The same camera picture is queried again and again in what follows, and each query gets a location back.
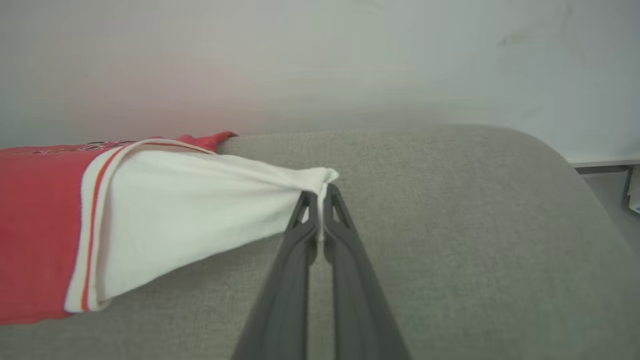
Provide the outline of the white object on floor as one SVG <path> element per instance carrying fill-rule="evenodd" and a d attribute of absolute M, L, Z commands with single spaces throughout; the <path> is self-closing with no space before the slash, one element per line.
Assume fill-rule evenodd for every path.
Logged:
<path fill-rule="evenodd" d="M 627 196 L 629 209 L 640 215 L 640 164 L 631 169 Z"/>

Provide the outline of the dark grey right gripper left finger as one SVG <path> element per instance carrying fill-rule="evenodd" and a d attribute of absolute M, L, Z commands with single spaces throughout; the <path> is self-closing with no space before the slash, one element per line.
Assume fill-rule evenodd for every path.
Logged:
<path fill-rule="evenodd" d="M 317 255 L 318 197 L 301 192 L 232 360 L 307 360 L 309 270 Z"/>

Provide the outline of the grey fabric sofa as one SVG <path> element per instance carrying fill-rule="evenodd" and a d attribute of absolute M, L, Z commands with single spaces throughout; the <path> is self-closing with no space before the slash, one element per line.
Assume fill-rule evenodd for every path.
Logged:
<path fill-rule="evenodd" d="M 240 136 L 222 154 L 331 167 L 414 360 L 640 360 L 640 255 L 550 146 L 510 129 Z M 0 326 L 0 360 L 229 360 L 275 235 L 105 310 Z"/>

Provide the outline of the red and white sports jersey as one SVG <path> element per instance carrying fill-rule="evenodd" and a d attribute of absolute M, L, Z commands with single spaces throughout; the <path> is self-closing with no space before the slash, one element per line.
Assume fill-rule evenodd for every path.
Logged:
<path fill-rule="evenodd" d="M 338 171 L 217 153 L 233 137 L 0 149 L 0 325 L 99 312 L 156 278 L 281 233 Z"/>

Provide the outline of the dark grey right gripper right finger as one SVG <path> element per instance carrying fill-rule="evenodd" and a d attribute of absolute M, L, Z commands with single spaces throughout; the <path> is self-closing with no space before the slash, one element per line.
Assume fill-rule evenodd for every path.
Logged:
<path fill-rule="evenodd" d="M 333 269 L 334 360 L 411 360 L 338 187 L 323 200 L 324 255 Z"/>

